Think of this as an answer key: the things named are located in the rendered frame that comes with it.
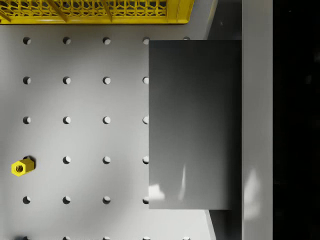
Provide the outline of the grey cube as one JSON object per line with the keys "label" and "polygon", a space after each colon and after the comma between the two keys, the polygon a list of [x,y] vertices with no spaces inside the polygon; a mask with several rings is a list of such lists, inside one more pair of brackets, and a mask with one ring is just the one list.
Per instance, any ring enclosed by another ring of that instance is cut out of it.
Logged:
{"label": "grey cube", "polygon": [[149,78],[149,207],[235,209],[241,200],[241,41],[152,41]]}

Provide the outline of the yellow basket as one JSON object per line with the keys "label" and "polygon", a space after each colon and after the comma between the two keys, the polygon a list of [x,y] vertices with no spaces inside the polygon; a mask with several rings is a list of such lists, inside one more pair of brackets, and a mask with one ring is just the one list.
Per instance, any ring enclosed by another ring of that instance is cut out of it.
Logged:
{"label": "yellow basket", "polygon": [[0,0],[0,24],[186,24],[195,0]]}

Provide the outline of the yellow bolt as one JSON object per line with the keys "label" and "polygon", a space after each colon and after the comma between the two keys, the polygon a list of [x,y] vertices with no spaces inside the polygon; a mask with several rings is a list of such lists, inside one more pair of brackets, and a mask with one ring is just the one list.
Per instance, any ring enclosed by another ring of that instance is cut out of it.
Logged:
{"label": "yellow bolt", "polygon": [[11,173],[17,177],[25,175],[35,169],[35,162],[29,158],[21,159],[11,165]]}

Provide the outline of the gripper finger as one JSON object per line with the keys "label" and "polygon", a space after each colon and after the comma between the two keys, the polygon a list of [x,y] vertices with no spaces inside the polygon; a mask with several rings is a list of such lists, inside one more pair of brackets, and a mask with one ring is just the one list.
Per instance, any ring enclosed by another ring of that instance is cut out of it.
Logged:
{"label": "gripper finger", "polygon": [[242,0],[213,0],[204,39],[242,39]]}
{"label": "gripper finger", "polygon": [[211,240],[242,240],[242,217],[238,210],[205,210]]}

